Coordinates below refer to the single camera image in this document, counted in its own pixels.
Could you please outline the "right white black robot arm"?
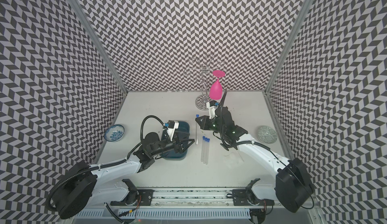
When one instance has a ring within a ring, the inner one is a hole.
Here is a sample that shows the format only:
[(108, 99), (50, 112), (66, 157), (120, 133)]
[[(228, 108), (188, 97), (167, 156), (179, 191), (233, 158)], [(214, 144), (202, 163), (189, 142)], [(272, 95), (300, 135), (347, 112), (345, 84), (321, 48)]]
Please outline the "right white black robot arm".
[(197, 116), (196, 123), (202, 130), (220, 134), (221, 146), (240, 150), (259, 163), (272, 176), (267, 184), (252, 181), (248, 190), (257, 199), (279, 201), (288, 211), (296, 213), (314, 194), (314, 186), (306, 165), (298, 158), (288, 159), (259, 143), (247, 130), (215, 117)]

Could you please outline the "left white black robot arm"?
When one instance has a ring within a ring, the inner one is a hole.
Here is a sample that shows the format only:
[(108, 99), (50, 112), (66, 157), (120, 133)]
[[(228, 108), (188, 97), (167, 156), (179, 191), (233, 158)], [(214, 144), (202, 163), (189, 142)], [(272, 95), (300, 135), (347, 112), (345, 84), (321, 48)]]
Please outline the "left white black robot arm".
[(185, 153), (194, 142), (189, 133), (178, 132), (172, 137), (165, 135), (164, 139), (160, 139), (157, 133), (151, 132), (121, 160), (98, 165), (81, 161), (53, 186), (45, 207), (65, 220), (86, 207), (100, 204), (107, 209), (113, 205), (141, 205), (147, 196), (129, 177), (147, 170), (155, 163), (156, 156), (170, 151)]

